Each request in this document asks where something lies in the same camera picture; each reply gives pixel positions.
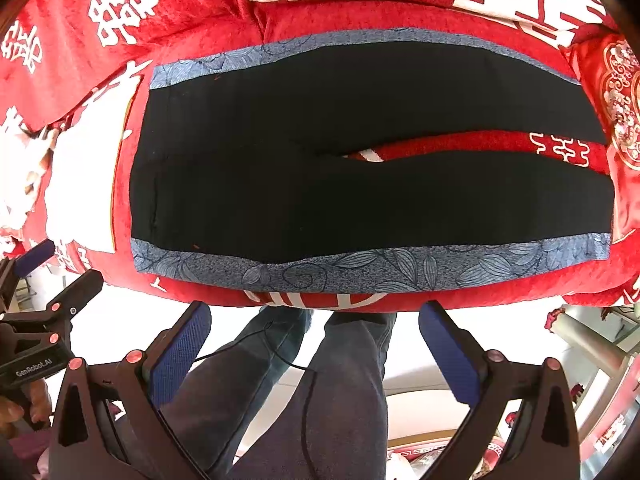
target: blue jeans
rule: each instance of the blue jeans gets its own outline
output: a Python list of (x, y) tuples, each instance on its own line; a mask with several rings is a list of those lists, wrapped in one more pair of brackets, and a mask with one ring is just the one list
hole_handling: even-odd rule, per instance
[[(235, 341), (222, 347), (229, 350), (190, 372), (162, 409), (180, 442), (212, 480), (384, 479), (388, 421), (382, 378), (396, 314), (335, 312), (287, 407), (232, 465), (249, 423), (288, 368), (271, 348), (292, 362), (310, 320), (308, 310), (265, 308)], [(267, 325), (270, 346), (264, 332), (237, 344)], [(132, 465), (158, 478), (139, 452), (126, 417), (116, 425)]]

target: black cloth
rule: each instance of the black cloth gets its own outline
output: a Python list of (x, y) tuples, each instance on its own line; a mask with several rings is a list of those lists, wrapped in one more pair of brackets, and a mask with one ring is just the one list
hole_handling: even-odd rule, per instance
[(329, 46), (151, 90), (132, 237), (277, 263), (610, 232), (612, 183), (588, 168), (532, 153), (344, 158), (475, 130), (604, 143), (581, 87), (468, 46)]

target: black cable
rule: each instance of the black cable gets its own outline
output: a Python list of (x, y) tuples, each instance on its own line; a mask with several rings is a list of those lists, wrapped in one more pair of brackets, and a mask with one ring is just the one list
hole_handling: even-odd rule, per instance
[(284, 357), (282, 357), (278, 353), (278, 351), (271, 345), (271, 342), (269, 341), (269, 337), (267, 336), (267, 329), (269, 329), (274, 324), (284, 325), (284, 324), (287, 324), (287, 323), (274, 323), (273, 321), (270, 321), (264, 326), (263, 329), (257, 330), (256, 332), (251, 332), (250, 334), (247, 334), (244, 337), (241, 337), (238, 341), (234, 342), (230, 346), (227, 346), (225, 348), (221, 348), (219, 350), (216, 350), (215, 352), (212, 352), (211, 354), (207, 354), (207, 355), (205, 355), (203, 357), (198, 357), (194, 361), (194, 363), (197, 363), (198, 361), (203, 361), (204, 359), (207, 359), (209, 357), (213, 357), (214, 355), (218, 355), (218, 354), (220, 354), (222, 352), (225, 352), (227, 350), (231, 350), (232, 348), (234, 348), (235, 346), (238, 346), (242, 341), (244, 341), (248, 337), (251, 337), (252, 335), (257, 335), (257, 334), (260, 334), (260, 333), (264, 333), (264, 342), (267, 345), (267, 348), (269, 348), (269, 350), (271, 352), (273, 352), (273, 354), (275, 356), (277, 356), (278, 359), (280, 359), (284, 364), (287, 364), (292, 368), (296, 368), (298, 370), (302, 370), (303, 372), (311, 372), (312, 373), (311, 385), (309, 386), (309, 393), (306, 394), (305, 405), (304, 405), (303, 411), (302, 411), (302, 426), (300, 428), (300, 440), (302, 441), (302, 455), (305, 457), (306, 466), (309, 469), (309, 472), (311, 473), (312, 479), (313, 480), (321, 480), (320, 476), (318, 475), (318, 472), (316, 471), (316, 467), (314, 466), (314, 462), (311, 460), (311, 456), (309, 455), (308, 443), (307, 443), (307, 440), (306, 440), (306, 418), (307, 418), (307, 414), (308, 414), (308, 410), (309, 410), (309, 404), (311, 403), (311, 397), (313, 396), (314, 388), (316, 387), (316, 378), (318, 376), (318, 372), (316, 372), (315, 370), (312, 370), (311, 368), (306, 368), (306, 367), (303, 367), (303, 366), (297, 366), (297, 365), (295, 365), (293, 363), (290, 363), (289, 361), (287, 361)]
[(122, 454), (122, 458), (124, 459), (122, 461), (124, 463), (131, 465), (131, 460), (129, 459), (129, 455), (127, 455), (127, 450), (125, 449), (125, 446), (122, 443), (122, 440), (120, 439), (120, 435), (118, 434), (118, 430), (116, 428), (115, 416), (111, 415), (111, 410), (109, 409), (109, 403), (110, 402), (108, 400), (102, 399), (100, 403), (100, 407), (104, 409), (106, 412), (106, 418), (109, 421), (109, 424), (111, 425), (111, 434), (115, 437), (116, 444), (118, 445), (118, 448), (120, 449), (120, 453)]
[(297, 368), (298, 370), (303, 370), (305, 372), (309, 371), (312, 373), (311, 375), (311, 385), (309, 386), (309, 393), (306, 394), (305, 405), (302, 409), (302, 425), (300, 427), (300, 441), (302, 444), (302, 455), (305, 457), (306, 467), (309, 469), (313, 480), (320, 480), (320, 476), (318, 475), (318, 471), (314, 466), (313, 460), (311, 460), (311, 456), (309, 455), (308, 443), (306, 441), (306, 416), (309, 411), (309, 404), (311, 403), (311, 397), (314, 394), (314, 388), (316, 387), (316, 377), (318, 376), (318, 372), (312, 370), (311, 368), (305, 368), (302, 366), (296, 366), (293, 363), (287, 361), (284, 357), (278, 354), (278, 351), (271, 346), (271, 342), (269, 341), (269, 337), (267, 336), (267, 328), (264, 328), (264, 341), (267, 343), (269, 350), (271, 350), (274, 354), (278, 356), (278, 358), (283, 361), (285, 364)]

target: human hand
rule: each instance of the human hand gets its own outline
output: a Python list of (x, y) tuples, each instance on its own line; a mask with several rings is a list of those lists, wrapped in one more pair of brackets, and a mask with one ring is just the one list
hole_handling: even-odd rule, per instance
[[(32, 422), (49, 423), (49, 415), (52, 411), (49, 389), (44, 379), (33, 381), (29, 385), (31, 399), (30, 417)], [(0, 396), (0, 434), (5, 438), (13, 438), (17, 431), (13, 426), (24, 416), (24, 410), (9, 399)]]

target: blue patterned trim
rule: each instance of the blue patterned trim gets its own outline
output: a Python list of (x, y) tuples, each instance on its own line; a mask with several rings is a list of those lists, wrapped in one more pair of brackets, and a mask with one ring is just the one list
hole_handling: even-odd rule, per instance
[(441, 43), (484, 48), (496, 54), (529, 63), (546, 72), (557, 75), (565, 81), (580, 84), (576, 79), (565, 76), (557, 70), (539, 62), (537, 59), (526, 56), (512, 48), (492, 43), (491, 41), (481, 40), (475, 36), (468, 36), (466, 34), (451, 34), (423, 28), (405, 27), (381, 30), (362, 29), (324, 32), (322, 34), (301, 36), (287, 41), (248, 46), (229, 52), (213, 54), (212, 56), (199, 57), (198, 59), (185, 59), (165, 65), (158, 65), (154, 69), (149, 88), (152, 90), (164, 88), (204, 75), (231, 72), (232, 70), (242, 70), (243, 68), (273, 63), (286, 57), (309, 52), (324, 46), (385, 43), (389, 41), (420, 41), (423, 43)]
[(262, 264), (235, 256), (159, 249), (131, 239), (136, 270), (185, 282), (254, 292), (342, 294), (455, 290), (528, 278), (607, 260), (610, 234), (499, 246), (405, 247)]

